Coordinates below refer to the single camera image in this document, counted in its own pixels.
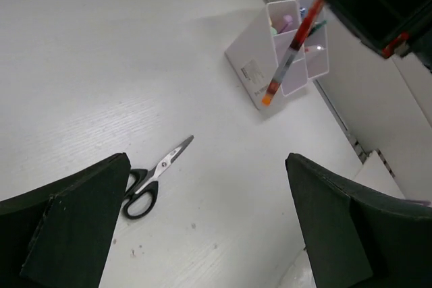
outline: label sticker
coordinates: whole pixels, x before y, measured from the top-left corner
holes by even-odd
[[[262,85],[264,82],[264,75],[258,67],[257,62],[252,59],[241,68],[244,77],[252,82],[254,85]]]

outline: pen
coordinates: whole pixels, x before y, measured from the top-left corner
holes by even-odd
[[[326,25],[326,23],[327,23],[327,20],[323,20],[322,22],[320,22],[320,23],[316,24],[315,26],[313,26],[311,28],[310,32],[309,32],[308,37],[310,35],[312,35],[313,33],[315,33],[317,30],[319,30],[321,27],[323,27],[324,25]]]
[[[300,50],[304,43],[304,40],[306,40],[306,38],[308,37],[315,20],[317,19],[319,13],[324,6],[324,3],[324,0],[314,0],[312,6],[308,10],[307,16],[298,28],[296,35],[294,35],[294,39],[292,40],[290,47],[285,52],[285,55],[283,56],[281,63],[277,67],[275,75],[273,76],[273,79],[271,79],[267,91],[264,94],[262,103],[265,106],[269,106],[271,104],[273,97],[279,90],[279,87],[284,80],[286,72],[294,61],[298,50]]]

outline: white pen holder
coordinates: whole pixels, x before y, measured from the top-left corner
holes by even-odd
[[[310,8],[314,0],[297,0],[300,7]],[[317,18],[317,23],[322,22],[327,18],[325,8],[321,10]],[[304,42],[304,48],[316,49],[321,47],[320,51],[306,52],[306,66],[308,69],[308,78],[316,79],[329,73],[329,51],[327,42],[327,26],[324,25],[315,33],[310,35]]]
[[[313,2],[301,1],[304,2],[303,7],[310,7]],[[273,26],[279,27],[286,15],[292,17],[292,24],[286,28],[287,32],[272,35],[270,21]],[[225,52],[258,109],[265,108],[261,100],[300,23],[300,6],[296,0],[268,3]],[[272,106],[288,102],[289,95],[306,86],[309,79],[328,73],[325,26],[315,33],[317,35],[314,34],[310,40],[306,40],[305,46],[321,44],[325,48],[318,53],[315,51],[309,54],[305,54],[304,47],[299,50],[273,98]]]

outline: marker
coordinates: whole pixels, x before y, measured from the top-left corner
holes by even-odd
[[[278,21],[274,27],[278,34],[282,34],[290,30],[290,26],[293,24],[293,19],[291,15],[285,15],[280,21]]]
[[[323,27],[324,25],[326,25],[326,23],[327,23],[327,20],[323,20],[322,22],[320,22],[320,23],[316,24],[315,26],[313,26],[312,29],[309,32],[308,37],[310,35],[312,35],[313,33],[315,33],[317,30],[319,30],[321,27]]]

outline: white wall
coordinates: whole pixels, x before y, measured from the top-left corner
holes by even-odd
[[[382,151],[407,197],[431,199],[432,128],[423,111],[432,121],[432,76],[415,57],[383,60],[339,22],[327,30],[330,74],[320,83],[333,105],[364,149]]]
[[[377,151],[373,151],[369,155],[354,181],[388,196],[405,199]]]

